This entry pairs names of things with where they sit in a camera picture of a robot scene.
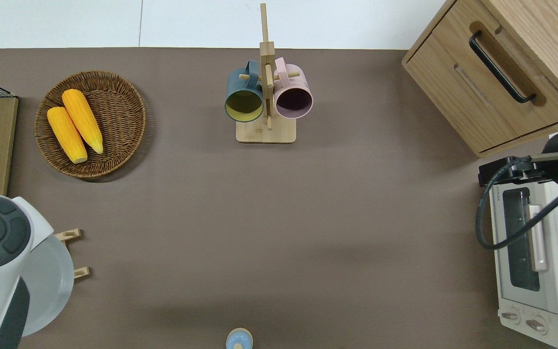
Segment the oven door handle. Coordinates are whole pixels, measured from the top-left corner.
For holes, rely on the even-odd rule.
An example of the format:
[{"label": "oven door handle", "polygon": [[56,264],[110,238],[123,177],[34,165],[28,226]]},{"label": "oven door handle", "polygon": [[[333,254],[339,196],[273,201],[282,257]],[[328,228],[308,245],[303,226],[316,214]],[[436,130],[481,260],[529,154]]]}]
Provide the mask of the oven door handle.
[{"label": "oven door handle", "polygon": [[[529,216],[531,218],[535,217],[541,209],[541,206],[529,205]],[[542,222],[537,223],[531,228],[531,234],[529,234],[529,254],[531,256],[531,268],[533,271],[548,270],[544,244],[544,227]]]}]

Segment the corn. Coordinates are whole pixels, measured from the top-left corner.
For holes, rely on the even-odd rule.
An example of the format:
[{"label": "corn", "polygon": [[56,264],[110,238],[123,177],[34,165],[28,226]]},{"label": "corn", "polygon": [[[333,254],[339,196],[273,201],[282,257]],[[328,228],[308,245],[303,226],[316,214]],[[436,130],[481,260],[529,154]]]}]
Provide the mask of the corn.
[{"label": "corn", "polygon": [[46,112],[49,125],[60,142],[60,146],[73,163],[81,163],[87,160],[87,151],[75,124],[70,119],[66,108],[53,107]]},{"label": "corn", "polygon": [[95,152],[102,154],[102,133],[83,93],[78,89],[67,89],[62,100],[83,139]]}]

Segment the mug handle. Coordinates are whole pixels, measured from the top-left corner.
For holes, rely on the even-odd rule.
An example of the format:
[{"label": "mug handle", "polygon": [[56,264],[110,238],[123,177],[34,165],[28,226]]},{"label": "mug handle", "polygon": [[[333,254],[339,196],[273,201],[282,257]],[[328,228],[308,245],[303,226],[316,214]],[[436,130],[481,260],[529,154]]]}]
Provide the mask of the mug handle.
[{"label": "mug handle", "polygon": [[290,86],[288,68],[285,66],[285,60],[283,59],[283,57],[277,58],[275,60],[275,65],[277,66],[277,75],[279,75],[279,82],[281,82],[281,86],[284,88]]},{"label": "mug handle", "polygon": [[248,73],[248,82],[247,88],[248,89],[255,89],[255,85],[257,85],[257,62],[254,60],[249,60],[247,63],[246,71]]}]

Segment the oven window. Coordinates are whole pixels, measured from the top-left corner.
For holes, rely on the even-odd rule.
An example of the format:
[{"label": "oven window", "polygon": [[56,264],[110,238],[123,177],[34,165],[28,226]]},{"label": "oven window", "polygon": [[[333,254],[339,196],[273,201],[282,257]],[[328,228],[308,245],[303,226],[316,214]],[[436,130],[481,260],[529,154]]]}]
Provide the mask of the oven window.
[{"label": "oven window", "polygon": [[[529,217],[529,188],[503,192],[505,231],[507,236],[517,232]],[[511,284],[529,291],[540,290],[540,276],[531,268],[529,236],[525,234],[507,246]]]}]

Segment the toaster oven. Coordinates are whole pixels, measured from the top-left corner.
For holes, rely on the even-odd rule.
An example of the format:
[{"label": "toaster oven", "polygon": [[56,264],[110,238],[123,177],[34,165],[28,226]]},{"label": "toaster oven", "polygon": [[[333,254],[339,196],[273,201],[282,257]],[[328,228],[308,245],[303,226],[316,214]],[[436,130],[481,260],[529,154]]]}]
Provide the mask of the toaster oven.
[{"label": "toaster oven", "polygon": [[[557,196],[554,182],[494,185],[494,243],[513,234]],[[500,322],[558,348],[558,207],[494,256]]]}]

